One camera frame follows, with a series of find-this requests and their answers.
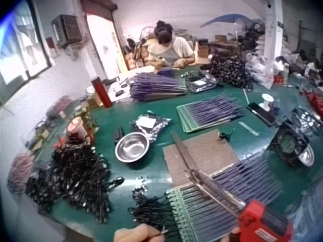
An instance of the white paper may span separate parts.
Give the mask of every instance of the white paper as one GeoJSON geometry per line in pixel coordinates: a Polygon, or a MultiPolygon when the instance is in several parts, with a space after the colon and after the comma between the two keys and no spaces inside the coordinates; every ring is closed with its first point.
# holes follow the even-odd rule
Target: white paper
{"type": "Polygon", "coordinates": [[[152,129],[153,126],[155,125],[155,122],[156,122],[156,119],[154,118],[140,117],[136,122],[136,125],[152,129]]]}
{"type": "Polygon", "coordinates": [[[205,81],[198,80],[198,81],[195,81],[194,84],[196,84],[198,86],[202,86],[202,85],[205,85],[206,82],[205,81]]]}

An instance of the black phone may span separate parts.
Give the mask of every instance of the black phone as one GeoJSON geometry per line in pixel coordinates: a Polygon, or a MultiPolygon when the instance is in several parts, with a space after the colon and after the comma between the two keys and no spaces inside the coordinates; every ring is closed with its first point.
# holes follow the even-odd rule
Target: black phone
{"type": "Polygon", "coordinates": [[[252,111],[256,116],[258,116],[262,121],[264,121],[268,126],[272,126],[276,119],[269,112],[260,107],[257,103],[252,102],[247,106],[247,108],[252,111]]]}

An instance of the green tabletop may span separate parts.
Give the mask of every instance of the green tabletop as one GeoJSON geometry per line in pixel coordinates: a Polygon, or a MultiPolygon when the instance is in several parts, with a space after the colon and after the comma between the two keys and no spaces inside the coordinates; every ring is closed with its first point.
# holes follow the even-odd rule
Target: green tabletop
{"type": "MultiPolygon", "coordinates": [[[[197,68],[198,66],[185,68],[178,71],[178,75],[184,71],[196,70],[197,68]]],[[[262,93],[272,95],[279,102],[281,105],[279,117],[288,114],[294,107],[302,106],[309,108],[306,98],[298,95],[298,90],[280,86],[273,86],[268,91],[259,85],[255,85],[254,90],[248,93],[249,101],[262,102],[262,93]]],[[[231,136],[230,145],[240,159],[245,158],[247,153],[265,150],[274,137],[277,128],[267,127],[265,123],[246,108],[245,115],[232,122],[190,134],[183,132],[176,106],[219,94],[236,97],[237,103],[244,107],[247,105],[242,89],[225,85],[224,88],[216,88],[196,94],[189,93],[180,97],[152,102],[119,101],[111,108],[100,107],[93,110],[92,115],[99,124],[99,131],[95,134],[94,146],[96,151],[103,154],[109,161],[112,178],[123,176],[126,180],[109,194],[109,199],[114,209],[110,213],[108,223],[106,224],[97,223],[93,215],[87,214],[82,210],[76,210],[63,200],[55,203],[50,216],[71,229],[93,237],[96,241],[112,241],[114,232],[117,229],[135,226],[136,224],[133,222],[133,218],[127,209],[135,205],[131,197],[131,191],[142,184],[142,181],[138,178],[143,176],[146,180],[145,185],[148,186],[147,196],[149,197],[162,195],[167,189],[172,188],[172,180],[162,150],[164,146],[174,143],[170,135],[171,131],[176,131],[179,137],[185,140],[209,132],[212,129],[219,129],[221,132],[231,132],[235,128],[231,136]],[[116,127],[121,126],[125,133],[132,132],[133,128],[129,122],[137,119],[139,115],[147,110],[172,118],[172,121],[158,135],[156,142],[151,145],[143,159],[134,164],[119,162],[115,157],[115,145],[113,143],[113,133],[116,127]],[[239,121],[243,121],[252,127],[259,133],[259,136],[254,136],[238,124],[239,121]]],[[[62,135],[65,127],[66,124],[62,124],[59,127],[58,133],[60,135],[62,135]]],[[[44,148],[40,155],[41,160],[49,160],[51,147],[56,141],[56,139],[53,139],[44,148]]],[[[314,176],[320,171],[321,163],[318,157],[323,154],[323,151],[320,150],[320,142],[317,142],[316,137],[312,137],[311,145],[314,149],[316,161],[312,168],[302,172],[295,172],[295,170],[288,168],[285,162],[280,160],[274,152],[271,152],[269,155],[266,154],[270,168],[276,174],[277,179],[283,183],[284,189],[283,193],[271,204],[275,210],[284,211],[286,206],[300,196],[301,191],[308,187],[314,176]]]]}

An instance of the cardboard sheet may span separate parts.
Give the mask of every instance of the cardboard sheet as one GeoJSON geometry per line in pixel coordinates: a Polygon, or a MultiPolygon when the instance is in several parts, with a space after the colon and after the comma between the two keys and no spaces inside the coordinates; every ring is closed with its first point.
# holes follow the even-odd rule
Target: cardboard sheet
{"type": "MultiPolygon", "coordinates": [[[[213,130],[183,141],[197,167],[207,174],[213,174],[239,160],[228,142],[219,139],[218,133],[218,130],[213,130]]],[[[163,152],[174,186],[189,183],[183,172],[187,168],[176,145],[164,147],[163,152]]]]}

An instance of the solder spool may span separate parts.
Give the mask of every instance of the solder spool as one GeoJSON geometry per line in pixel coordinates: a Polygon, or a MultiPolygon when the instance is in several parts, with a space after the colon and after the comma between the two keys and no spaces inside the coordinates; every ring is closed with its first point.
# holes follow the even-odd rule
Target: solder spool
{"type": "Polygon", "coordinates": [[[263,98],[263,103],[260,103],[259,106],[262,107],[267,112],[269,112],[270,111],[269,103],[273,102],[274,98],[266,93],[262,94],[262,98],[263,98]]]}

